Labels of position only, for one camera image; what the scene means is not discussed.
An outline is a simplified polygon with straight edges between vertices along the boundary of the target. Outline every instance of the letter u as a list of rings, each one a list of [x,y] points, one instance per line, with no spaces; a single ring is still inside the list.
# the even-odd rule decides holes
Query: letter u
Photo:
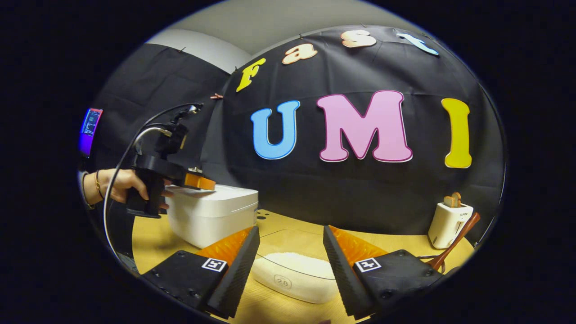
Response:
[[[282,140],[278,144],[271,144],[268,140],[268,117],[272,110],[260,109],[250,117],[254,124],[254,150],[256,154],[267,160],[281,159],[294,149],[296,145],[296,109],[300,101],[292,100],[278,105],[278,112],[282,114]]]

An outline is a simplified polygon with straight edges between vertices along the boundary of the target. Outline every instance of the white container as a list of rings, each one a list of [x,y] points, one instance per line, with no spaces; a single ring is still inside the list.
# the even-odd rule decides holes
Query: white container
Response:
[[[212,190],[167,186],[172,231],[186,242],[205,248],[256,224],[258,191],[216,184]]]
[[[436,212],[428,230],[428,237],[435,248],[448,248],[472,217],[472,207],[464,204],[460,206],[450,208],[442,202],[436,205]]]

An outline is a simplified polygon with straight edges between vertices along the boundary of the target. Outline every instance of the wooden spatula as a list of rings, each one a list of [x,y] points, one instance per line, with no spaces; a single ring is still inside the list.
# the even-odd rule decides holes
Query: wooden spatula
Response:
[[[452,251],[452,249],[470,231],[470,229],[472,229],[472,227],[474,227],[474,225],[476,225],[476,223],[478,223],[479,220],[480,220],[480,214],[474,213],[474,215],[472,215],[472,217],[470,217],[470,219],[466,222],[466,224],[464,224],[464,227],[462,227],[462,230],[460,231],[460,233],[458,233],[458,236],[456,236],[456,239],[454,240],[454,242],[452,242],[452,244],[450,244],[450,246],[444,252],[442,252],[439,256],[428,261],[427,263],[430,266],[432,266],[432,268],[434,270],[438,271],[438,269],[440,269],[440,266],[442,265],[442,262],[444,262],[444,259],[448,256],[448,254]]]

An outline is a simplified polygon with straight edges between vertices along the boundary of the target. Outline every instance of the wooden table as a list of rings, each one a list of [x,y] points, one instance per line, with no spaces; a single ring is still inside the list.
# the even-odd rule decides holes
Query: wooden table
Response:
[[[296,220],[263,209],[258,212],[258,216],[266,217],[266,219],[257,220],[261,237],[259,254],[266,248],[262,245],[263,237],[270,235],[267,238],[271,239],[273,238],[272,233],[283,229],[293,229],[296,230],[295,232],[305,231],[320,235],[320,237],[323,235],[321,225]],[[426,235],[383,235],[354,231],[349,231],[349,233],[388,252],[404,249],[413,255],[423,256],[437,255],[442,251],[434,249]],[[134,261],[140,274],[146,273],[176,251],[184,250],[191,253],[199,251],[197,247],[180,239],[172,232],[167,215],[162,215],[160,219],[136,217],[132,233],[132,248]],[[462,265],[473,254],[473,251],[472,245],[466,239],[460,241],[445,260],[445,273]],[[288,297],[262,285],[253,279],[252,274],[248,276],[235,318],[228,320],[216,318],[227,323],[239,324],[316,324],[327,319],[330,319],[332,323],[340,324],[358,323],[364,320],[355,321],[354,317],[348,317],[339,295],[324,304],[311,304]]]

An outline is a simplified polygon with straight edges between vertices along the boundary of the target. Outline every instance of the monitor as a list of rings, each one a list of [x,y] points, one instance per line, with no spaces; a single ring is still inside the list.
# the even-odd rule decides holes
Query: monitor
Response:
[[[100,116],[102,116],[102,109],[90,108],[86,113],[86,117],[84,117],[82,130],[80,131],[80,152],[85,157],[90,157],[92,140],[94,139]]]

